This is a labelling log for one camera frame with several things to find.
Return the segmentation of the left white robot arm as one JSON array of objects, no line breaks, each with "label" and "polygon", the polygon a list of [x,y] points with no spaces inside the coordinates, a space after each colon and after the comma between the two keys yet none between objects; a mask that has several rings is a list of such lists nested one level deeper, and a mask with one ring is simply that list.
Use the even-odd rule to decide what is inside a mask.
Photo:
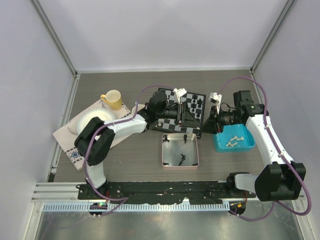
[{"label": "left white robot arm", "polygon": [[157,91],[141,110],[133,116],[115,121],[102,121],[93,117],[74,141],[79,154],[84,157],[83,167],[89,194],[100,200],[107,192],[104,185],[103,161],[107,157],[114,140],[127,135],[143,133],[153,128],[158,119],[174,120],[181,127],[200,128],[200,122],[193,116],[186,102],[170,104],[163,91]]}]

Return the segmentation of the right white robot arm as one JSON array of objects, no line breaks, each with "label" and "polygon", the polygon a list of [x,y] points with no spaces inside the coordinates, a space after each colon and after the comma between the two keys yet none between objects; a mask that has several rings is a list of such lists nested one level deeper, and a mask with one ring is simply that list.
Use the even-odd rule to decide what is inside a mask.
[{"label": "right white robot arm", "polygon": [[233,100],[235,109],[223,111],[220,109],[222,95],[211,93],[209,101],[213,105],[200,131],[216,135],[221,134],[227,126],[245,125],[258,147],[264,169],[259,175],[230,173],[225,186],[226,193],[236,198],[243,191],[248,191],[262,202],[296,200],[306,175],[305,166],[296,163],[285,151],[275,134],[264,104],[255,104],[250,91],[235,92]]}]

